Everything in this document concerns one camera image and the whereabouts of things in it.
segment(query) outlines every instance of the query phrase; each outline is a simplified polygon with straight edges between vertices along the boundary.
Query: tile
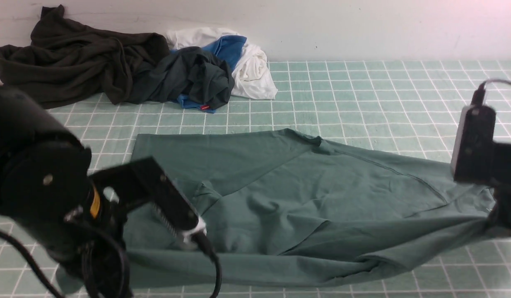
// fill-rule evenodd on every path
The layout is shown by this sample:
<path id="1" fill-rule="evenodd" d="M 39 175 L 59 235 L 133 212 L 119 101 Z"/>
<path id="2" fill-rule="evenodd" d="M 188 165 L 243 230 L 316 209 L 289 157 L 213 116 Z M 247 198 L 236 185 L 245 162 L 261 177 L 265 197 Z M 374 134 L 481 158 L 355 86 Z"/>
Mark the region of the tile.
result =
<path id="1" fill-rule="evenodd" d="M 419 142 L 422 144 L 423 150 L 446 150 L 443 142 L 437 137 L 418 137 Z"/>
<path id="2" fill-rule="evenodd" d="M 321 137 L 343 137 L 344 132 L 341 124 L 331 124 L 320 126 Z"/>
<path id="3" fill-rule="evenodd" d="M 290 91 L 290 82 L 274 82 L 278 91 Z"/>
<path id="4" fill-rule="evenodd" d="M 459 61 L 442 61 L 443 68 L 446 70 L 461 70 L 462 65 Z"/>
<path id="5" fill-rule="evenodd" d="M 345 62 L 327 62 L 328 70 L 346 70 Z"/>
<path id="6" fill-rule="evenodd" d="M 403 105 L 399 101 L 385 101 L 380 102 L 381 109 L 385 112 L 403 112 Z"/>
<path id="7" fill-rule="evenodd" d="M 273 113 L 274 125 L 295 125 L 294 113 Z"/>
<path id="8" fill-rule="evenodd" d="M 385 279 L 384 284 L 386 286 L 387 291 L 415 291 L 417 290 L 416 287 L 416 280 L 414 279 L 414 276 L 412 273 L 403 273 L 399 274 L 395 277 L 392 277 L 390 279 Z"/>
<path id="9" fill-rule="evenodd" d="M 327 67 L 325 66 L 325 62 L 307 62 L 307 67 L 310 71 L 313 70 L 327 70 Z"/>
<path id="10" fill-rule="evenodd" d="M 420 267 L 414 270 L 421 290 L 449 290 L 447 277 L 441 267 Z"/>
<path id="11" fill-rule="evenodd" d="M 110 127 L 108 131 L 108 138 L 112 139 L 124 139 L 132 137 L 133 126 L 115 126 Z"/>
<path id="12" fill-rule="evenodd" d="M 285 111 L 293 111 L 292 102 L 272 102 L 272 111 L 274 112 L 285 112 Z"/>
<path id="13" fill-rule="evenodd" d="M 346 62 L 346 66 L 348 70 L 365 70 L 366 66 L 364 62 Z"/>
<path id="14" fill-rule="evenodd" d="M 314 82 L 311 82 L 311 85 L 312 85 L 313 90 L 318 90 L 318 91 L 331 90 L 331 83 L 329 81 L 314 81 Z"/>
<path id="15" fill-rule="evenodd" d="M 337 101 L 339 111 L 359 111 L 358 103 L 355 101 Z"/>
<path id="16" fill-rule="evenodd" d="M 500 264 L 504 262 L 492 241 L 470 245 L 469 253 L 477 264 Z"/>
<path id="17" fill-rule="evenodd" d="M 390 123 L 390 130 L 394 137 L 413 137 L 416 136 L 411 124 Z"/>
<path id="18" fill-rule="evenodd" d="M 371 84 L 375 90 L 394 90 L 392 82 L 388 80 L 372 81 Z"/>
<path id="19" fill-rule="evenodd" d="M 160 114 L 141 114 L 138 116 L 137 125 L 139 126 L 157 126 Z"/>
<path id="20" fill-rule="evenodd" d="M 319 136 L 320 131 L 318 130 L 318 125 L 298 125 L 297 130 L 299 132 L 303 132 L 308 136 Z"/>
<path id="21" fill-rule="evenodd" d="M 361 100 L 377 100 L 377 94 L 374 91 L 355 91 L 358 101 Z"/>
<path id="22" fill-rule="evenodd" d="M 110 126 L 114 119 L 114 114 L 94 114 L 92 115 L 92 119 L 90 120 L 90 125 L 99 125 L 99 126 Z"/>
<path id="23" fill-rule="evenodd" d="M 204 125 L 204 118 L 206 115 L 204 113 L 200 114 L 185 114 L 182 117 L 182 125 L 184 126 L 202 126 Z"/>
<path id="24" fill-rule="evenodd" d="M 511 241 L 498 241 L 497 246 L 506 259 L 506 262 L 511 263 Z"/>
<path id="25" fill-rule="evenodd" d="M 369 281 L 361 284 L 352 285 L 353 292 L 373 292 L 383 291 L 383 284 L 381 281 Z"/>
<path id="26" fill-rule="evenodd" d="M 414 90 L 412 81 L 408 79 L 402 79 L 399 81 L 392 81 L 392 84 L 396 90 Z"/>
<path id="27" fill-rule="evenodd" d="M 367 71 L 354 71 L 349 72 L 350 79 L 369 79 Z"/>
<path id="28" fill-rule="evenodd" d="M 104 142 L 102 153 L 125 153 L 129 147 L 129 141 L 128 139 L 108 139 Z"/>
<path id="29" fill-rule="evenodd" d="M 422 100 L 441 100 L 436 90 L 418 90 L 418 94 Z"/>
<path id="30" fill-rule="evenodd" d="M 390 137 L 388 124 L 373 124 L 366 127 L 370 137 Z"/>
<path id="31" fill-rule="evenodd" d="M 318 113 L 319 124 L 340 124 L 340 117 L 337 112 Z"/>
<path id="32" fill-rule="evenodd" d="M 414 87 L 416 90 L 434 90 L 435 87 L 429 79 L 422 81 L 413 81 Z"/>
<path id="33" fill-rule="evenodd" d="M 327 81 L 329 80 L 329 73 L 328 72 L 309 72 L 309 78 L 311 81 Z"/>
<path id="34" fill-rule="evenodd" d="M 450 79 L 445 70 L 428 70 L 427 74 L 430 79 Z"/>
<path id="35" fill-rule="evenodd" d="M 423 66 L 426 70 L 442 70 L 443 65 L 439 61 L 423 61 Z"/>
<path id="36" fill-rule="evenodd" d="M 0 271 L 0 294 L 11 295 L 22 271 Z"/>
<path id="37" fill-rule="evenodd" d="M 228 125 L 248 125 L 250 116 L 247 114 L 229 114 Z"/>
<path id="38" fill-rule="evenodd" d="M 313 97 L 315 101 L 335 100 L 332 91 L 313 91 Z"/>
<path id="39" fill-rule="evenodd" d="M 385 61 L 384 65 L 387 70 L 404 70 L 405 66 L 402 61 Z"/>
<path id="40" fill-rule="evenodd" d="M 481 70 L 482 67 L 478 61 L 460 61 L 464 70 Z"/>
<path id="41" fill-rule="evenodd" d="M 312 101 L 313 93 L 310 91 L 293 91 L 292 92 L 293 101 Z"/>
<path id="42" fill-rule="evenodd" d="M 315 112 L 297 112 L 297 124 L 318 124 L 318 119 Z"/>
<path id="43" fill-rule="evenodd" d="M 299 101 L 294 103 L 294 110 L 296 112 L 314 111 L 314 102 L 312 101 Z"/>
<path id="44" fill-rule="evenodd" d="M 473 266 L 447 266 L 445 269 L 455 290 L 478 290 L 484 288 Z"/>
<path id="45" fill-rule="evenodd" d="M 228 126 L 227 133 L 228 134 L 244 134 L 250 132 L 250 127 L 248 126 Z"/>
<path id="46" fill-rule="evenodd" d="M 270 101 L 250 102 L 250 111 L 252 113 L 271 112 L 272 111 L 272 102 L 270 102 Z"/>
<path id="47" fill-rule="evenodd" d="M 228 115 L 226 114 L 217 114 L 217 115 L 208 115 L 205 119 L 205 125 L 227 125 L 228 123 Z"/>
<path id="48" fill-rule="evenodd" d="M 354 90 L 373 90 L 370 81 L 352 81 L 352 86 Z"/>
<path id="49" fill-rule="evenodd" d="M 374 150 L 379 150 L 379 151 L 397 151 L 397 147 L 395 145 L 395 142 L 391 138 L 372 137 L 371 138 L 371 145 L 373 146 Z"/>
<path id="50" fill-rule="evenodd" d="M 123 154 L 112 155 L 112 154 L 100 154 L 96 168 L 110 168 L 111 166 L 118 166 L 123 163 Z"/>
<path id="51" fill-rule="evenodd" d="M 336 102 L 315 102 L 316 111 L 338 111 Z"/>
<path id="52" fill-rule="evenodd" d="M 340 118 L 342 123 L 347 124 L 363 124 L 362 114 L 360 112 L 341 112 Z"/>
<path id="53" fill-rule="evenodd" d="M 289 67 L 289 71 L 291 71 L 291 72 L 307 70 L 307 63 L 306 62 L 289 62 L 288 67 Z"/>
<path id="54" fill-rule="evenodd" d="M 281 71 L 286 72 L 288 70 L 287 62 L 271 62 L 270 63 L 270 71 Z"/>
<path id="55" fill-rule="evenodd" d="M 406 70 L 388 70 L 388 75 L 390 75 L 390 79 L 409 79 Z"/>
<path id="56" fill-rule="evenodd" d="M 409 70 L 408 76 L 411 79 L 429 79 L 428 74 L 425 70 Z"/>
<path id="57" fill-rule="evenodd" d="M 401 100 L 419 100 L 419 94 L 415 90 L 396 91 Z"/>
<path id="58" fill-rule="evenodd" d="M 350 81 L 332 81 L 329 85 L 329 90 L 351 90 L 352 84 Z"/>
<path id="59" fill-rule="evenodd" d="M 204 134 L 206 135 L 223 135 L 227 133 L 227 127 L 204 127 Z"/>
<path id="60" fill-rule="evenodd" d="M 271 72 L 270 76 L 272 77 L 272 80 L 277 81 L 288 81 L 289 80 L 289 73 L 288 72 Z"/>
<path id="61" fill-rule="evenodd" d="M 54 269 L 42 270 L 48 278 L 51 278 L 54 271 Z M 15 295 L 45 294 L 46 291 L 46 288 L 40 283 L 36 275 L 31 270 L 26 270 L 22 274 L 14 293 Z"/>
<path id="62" fill-rule="evenodd" d="M 401 104 L 407 112 L 425 112 L 426 109 L 420 101 L 402 101 Z"/>
<path id="63" fill-rule="evenodd" d="M 477 266 L 484 285 L 488 289 L 509 289 L 511 288 L 511 273 L 504 265 L 499 266 Z"/>
<path id="64" fill-rule="evenodd" d="M 320 85 L 320 83 L 321 82 L 313 82 L 313 89 L 320 90 L 320 89 L 316 88 L 318 85 Z M 310 82 L 291 82 L 290 87 L 291 87 L 292 91 L 310 91 L 311 83 Z"/>
<path id="65" fill-rule="evenodd" d="M 381 105 L 377 101 L 359 101 L 358 106 L 363 112 L 380 112 Z"/>
<path id="66" fill-rule="evenodd" d="M 114 116 L 112 125 L 134 125 L 138 114 L 134 113 L 118 113 Z"/>
<path id="67" fill-rule="evenodd" d="M 381 112 L 362 112 L 364 123 L 366 124 L 385 124 L 386 115 Z"/>
<path id="68" fill-rule="evenodd" d="M 309 81 L 309 72 L 293 72 L 289 74 L 290 81 Z"/>
<path id="69" fill-rule="evenodd" d="M 500 65 L 497 61 L 490 60 L 490 61 L 480 61 L 480 64 L 482 65 L 482 69 L 484 70 L 499 70 Z"/>
<path id="70" fill-rule="evenodd" d="M 366 128 L 364 125 L 356 125 L 356 124 L 344 124 L 342 125 L 344 129 L 344 135 L 346 137 L 368 137 L 366 132 Z"/>
<path id="71" fill-rule="evenodd" d="M 439 100 L 423 100 L 426 111 L 428 112 L 448 112 L 446 105 Z"/>
<path id="72" fill-rule="evenodd" d="M 276 100 L 292 101 L 292 94 L 290 94 L 290 92 L 278 92 L 276 93 Z"/>
<path id="73" fill-rule="evenodd" d="M 390 79 L 386 70 L 369 70 L 368 74 L 370 79 Z"/>
<path id="74" fill-rule="evenodd" d="M 90 126 L 84 132 L 85 139 L 106 139 L 110 127 L 108 126 Z"/>
<path id="75" fill-rule="evenodd" d="M 407 111 L 408 119 L 412 124 L 428 124 L 433 123 L 428 113 L 423 111 Z"/>
<path id="76" fill-rule="evenodd" d="M 404 61 L 403 64 L 407 70 L 422 70 L 424 69 L 421 61 Z"/>
<path id="77" fill-rule="evenodd" d="M 329 72 L 329 77 L 332 81 L 350 79 L 348 72 Z"/>
<path id="78" fill-rule="evenodd" d="M 91 117 L 91 114 L 71 114 L 66 122 L 66 126 L 86 126 L 88 125 Z"/>
<path id="79" fill-rule="evenodd" d="M 335 100 L 356 100 L 353 91 L 335 91 Z"/>
<path id="80" fill-rule="evenodd" d="M 346 144 L 353 147 L 371 149 L 371 144 L 367 137 L 347 139 Z"/>
<path id="81" fill-rule="evenodd" d="M 400 151 L 423 150 L 417 137 L 395 138 L 394 140 Z"/>

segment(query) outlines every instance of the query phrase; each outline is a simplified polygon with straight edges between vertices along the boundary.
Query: black cable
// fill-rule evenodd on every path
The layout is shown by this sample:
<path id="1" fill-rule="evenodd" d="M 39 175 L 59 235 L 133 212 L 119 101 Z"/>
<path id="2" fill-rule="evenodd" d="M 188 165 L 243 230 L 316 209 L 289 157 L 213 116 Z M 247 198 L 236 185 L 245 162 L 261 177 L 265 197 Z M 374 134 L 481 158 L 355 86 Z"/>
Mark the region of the black cable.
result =
<path id="1" fill-rule="evenodd" d="M 503 83 L 511 86 L 511 81 L 507 79 L 487 79 L 483 81 L 478 89 L 473 93 L 473 99 L 471 99 L 472 106 L 482 106 L 486 97 L 486 85 L 490 83 Z"/>
<path id="2" fill-rule="evenodd" d="M 59 291 L 51 284 L 51 281 L 49 281 L 48 278 L 44 275 L 44 272 L 42 272 L 34 258 L 22 243 L 20 243 L 13 236 L 10 236 L 2 231 L 0 231 L 0 238 L 12 245 L 19 252 L 19 254 L 22 255 L 27 264 L 29 264 L 29 267 L 33 270 L 34 275 L 36 275 L 38 280 L 40 280 L 40 282 L 46 287 L 46 289 L 48 289 L 51 294 L 53 294 L 53 296 L 56 298 L 65 298 L 64 295 L 59 293 Z"/>
<path id="3" fill-rule="evenodd" d="M 117 298 L 125 298 L 127 296 L 126 290 L 128 289 L 129 280 L 130 280 L 130 264 L 128 261 L 127 253 L 119 246 L 119 244 L 112 239 L 109 235 L 107 235 L 102 230 L 99 230 L 97 228 L 93 228 L 92 226 L 89 226 L 88 224 L 84 224 L 78 221 L 74 221 L 73 219 L 70 219 L 67 221 L 70 224 L 73 224 L 75 226 L 78 226 L 79 228 L 83 228 L 85 230 L 88 230 L 89 232 L 93 232 L 97 236 L 100 236 L 110 247 L 112 247 L 118 254 L 119 261 L 120 261 L 120 270 L 121 270 L 121 279 L 119 281 L 119 290 L 117 294 Z"/>
<path id="4" fill-rule="evenodd" d="M 193 241 L 197 244 L 198 248 L 206 255 L 215 265 L 215 288 L 210 298 L 217 298 L 219 292 L 221 292 L 222 285 L 222 268 L 219 257 L 213 249 L 212 242 L 206 237 L 206 234 L 199 232 L 193 235 Z"/>

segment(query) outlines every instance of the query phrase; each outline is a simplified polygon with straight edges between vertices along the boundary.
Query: screw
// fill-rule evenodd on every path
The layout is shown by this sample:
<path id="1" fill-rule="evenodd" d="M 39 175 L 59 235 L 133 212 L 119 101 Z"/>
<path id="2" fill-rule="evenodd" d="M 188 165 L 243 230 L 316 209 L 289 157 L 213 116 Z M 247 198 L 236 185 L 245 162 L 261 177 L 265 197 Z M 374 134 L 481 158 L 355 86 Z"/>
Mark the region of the screw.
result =
<path id="1" fill-rule="evenodd" d="M 47 174 L 44 177 L 44 179 L 42 179 L 42 184 L 44 184 L 45 186 L 50 185 L 52 182 L 53 182 L 53 175 L 52 174 Z"/>

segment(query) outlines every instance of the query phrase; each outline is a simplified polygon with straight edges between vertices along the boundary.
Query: dark green cloth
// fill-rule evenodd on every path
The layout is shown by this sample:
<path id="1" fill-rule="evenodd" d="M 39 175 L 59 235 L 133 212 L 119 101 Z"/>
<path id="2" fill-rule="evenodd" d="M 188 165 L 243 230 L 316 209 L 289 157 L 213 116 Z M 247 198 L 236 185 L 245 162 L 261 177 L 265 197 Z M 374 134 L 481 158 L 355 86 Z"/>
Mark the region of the dark green cloth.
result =
<path id="1" fill-rule="evenodd" d="M 445 163 L 294 132 L 138 135 L 195 205 L 224 283 L 338 286 L 384 279 L 450 249 L 499 236 L 490 190 L 452 181 Z M 129 217 L 134 288 L 212 283 L 198 251 L 180 251 L 151 206 Z"/>

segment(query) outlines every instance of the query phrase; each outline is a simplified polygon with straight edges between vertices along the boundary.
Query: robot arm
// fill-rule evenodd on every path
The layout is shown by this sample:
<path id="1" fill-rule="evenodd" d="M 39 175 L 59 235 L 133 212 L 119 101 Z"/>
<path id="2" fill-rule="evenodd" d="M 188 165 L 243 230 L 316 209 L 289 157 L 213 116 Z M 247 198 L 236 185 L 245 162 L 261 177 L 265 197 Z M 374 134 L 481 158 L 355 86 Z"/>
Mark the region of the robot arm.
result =
<path id="1" fill-rule="evenodd" d="M 27 95 L 0 87 L 0 215 L 81 279 L 92 298 L 129 298 L 123 225 L 130 211 L 151 202 L 182 245 L 195 244 L 215 263 L 217 296 L 221 267 L 206 224 L 157 162 L 147 158 L 87 175 L 91 158 L 89 148 Z M 104 196 L 108 187 L 117 202 Z M 31 258 L 15 239 L 0 237 Z M 31 261 L 49 291 L 62 297 Z"/>

